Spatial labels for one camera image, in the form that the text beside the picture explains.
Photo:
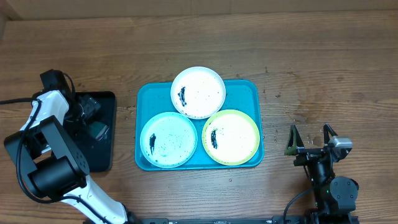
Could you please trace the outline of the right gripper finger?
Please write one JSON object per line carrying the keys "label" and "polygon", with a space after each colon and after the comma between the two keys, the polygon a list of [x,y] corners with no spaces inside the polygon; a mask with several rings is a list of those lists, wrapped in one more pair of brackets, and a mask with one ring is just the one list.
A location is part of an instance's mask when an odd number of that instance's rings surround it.
{"label": "right gripper finger", "polygon": [[296,156],[304,152],[305,146],[296,125],[290,126],[289,141],[284,150],[285,156]]}
{"label": "right gripper finger", "polygon": [[333,130],[333,128],[328,123],[326,123],[323,126],[324,143],[328,144],[330,139],[331,139],[331,137],[333,137],[333,136],[337,136],[337,133]]}

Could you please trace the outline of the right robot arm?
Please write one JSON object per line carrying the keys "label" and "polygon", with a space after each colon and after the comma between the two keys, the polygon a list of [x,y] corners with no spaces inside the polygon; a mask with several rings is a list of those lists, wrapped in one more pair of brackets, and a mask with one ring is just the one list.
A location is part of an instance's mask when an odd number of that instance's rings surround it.
{"label": "right robot arm", "polygon": [[358,223],[352,217],[356,209],[358,183],[348,177],[337,177],[333,164],[351,152],[350,138],[339,136],[329,124],[323,126],[324,144],[319,148],[305,148],[296,125],[290,126],[289,141],[284,151],[286,156],[295,156],[294,165],[303,167],[311,188],[295,196],[285,207],[283,222],[287,223],[287,211],[300,197],[314,193],[315,208],[308,209],[304,223]]}

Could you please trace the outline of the light blue plate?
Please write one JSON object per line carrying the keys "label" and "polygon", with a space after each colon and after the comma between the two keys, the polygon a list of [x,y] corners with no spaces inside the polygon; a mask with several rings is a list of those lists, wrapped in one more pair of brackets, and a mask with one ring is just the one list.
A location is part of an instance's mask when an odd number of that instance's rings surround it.
{"label": "light blue plate", "polygon": [[187,117],[176,112],[164,112],[146,122],[139,143],[150,164],[171,169],[183,165],[193,156],[198,136],[194,124]]}

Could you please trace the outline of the dark green sponge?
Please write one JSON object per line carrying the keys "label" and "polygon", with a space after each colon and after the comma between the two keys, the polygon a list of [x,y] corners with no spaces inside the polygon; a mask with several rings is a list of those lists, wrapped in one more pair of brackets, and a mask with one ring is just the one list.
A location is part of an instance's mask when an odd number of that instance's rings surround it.
{"label": "dark green sponge", "polygon": [[87,131],[91,137],[99,141],[107,135],[109,127],[99,121],[94,121],[87,126]]}

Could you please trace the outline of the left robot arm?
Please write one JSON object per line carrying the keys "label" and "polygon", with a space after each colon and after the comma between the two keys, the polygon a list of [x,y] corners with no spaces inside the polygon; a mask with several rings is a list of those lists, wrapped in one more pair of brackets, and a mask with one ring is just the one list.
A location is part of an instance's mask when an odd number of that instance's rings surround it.
{"label": "left robot arm", "polygon": [[94,182],[110,170],[116,97],[110,91],[40,91],[21,129],[4,140],[22,191],[39,203],[67,203],[93,223],[130,223],[126,207]]}

